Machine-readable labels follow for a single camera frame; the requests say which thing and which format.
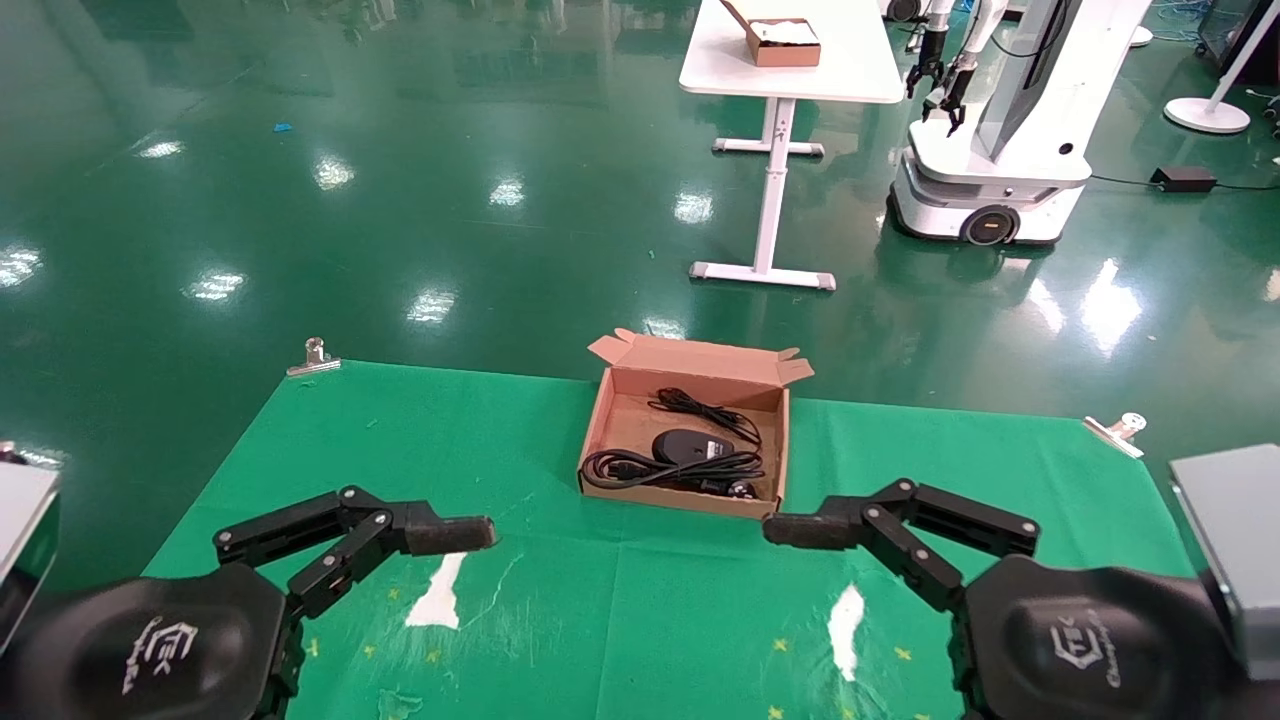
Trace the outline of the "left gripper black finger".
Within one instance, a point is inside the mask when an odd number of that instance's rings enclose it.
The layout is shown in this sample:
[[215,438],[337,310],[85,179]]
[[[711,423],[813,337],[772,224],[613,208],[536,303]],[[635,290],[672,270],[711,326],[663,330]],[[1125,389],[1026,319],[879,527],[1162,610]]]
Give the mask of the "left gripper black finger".
[[315,619],[392,556],[474,552],[495,542],[489,516],[442,518],[425,500],[388,502],[346,487],[219,530],[212,539],[214,577],[273,593],[275,587],[259,574],[260,566],[329,543],[280,593],[287,618]]

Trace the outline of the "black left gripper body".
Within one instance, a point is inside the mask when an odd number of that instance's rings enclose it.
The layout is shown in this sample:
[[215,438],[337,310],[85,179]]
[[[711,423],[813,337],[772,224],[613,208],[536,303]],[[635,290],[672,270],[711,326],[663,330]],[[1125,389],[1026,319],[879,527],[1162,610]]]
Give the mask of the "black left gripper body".
[[3,716],[282,719],[300,662],[298,624],[264,577],[140,577],[20,624]]

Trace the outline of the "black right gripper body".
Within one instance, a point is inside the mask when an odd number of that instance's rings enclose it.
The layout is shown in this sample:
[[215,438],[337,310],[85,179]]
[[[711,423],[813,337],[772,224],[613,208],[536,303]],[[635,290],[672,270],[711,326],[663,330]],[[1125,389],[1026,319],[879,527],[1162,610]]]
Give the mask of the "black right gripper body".
[[1002,560],[952,628],[954,684],[982,719],[1220,719],[1242,676],[1187,577]]

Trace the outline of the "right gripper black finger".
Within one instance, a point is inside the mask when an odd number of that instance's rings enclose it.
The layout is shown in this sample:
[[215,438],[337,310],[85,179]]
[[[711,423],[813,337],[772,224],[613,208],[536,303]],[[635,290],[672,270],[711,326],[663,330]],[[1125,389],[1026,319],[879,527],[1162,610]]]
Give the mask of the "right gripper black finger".
[[900,478],[869,496],[828,496],[817,511],[772,512],[763,536],[801,550],[865,550],[938,612],[954,612],[963,574],[915,534],[964,544],[992,557],[1033,556],[1037,523],[988,503]]

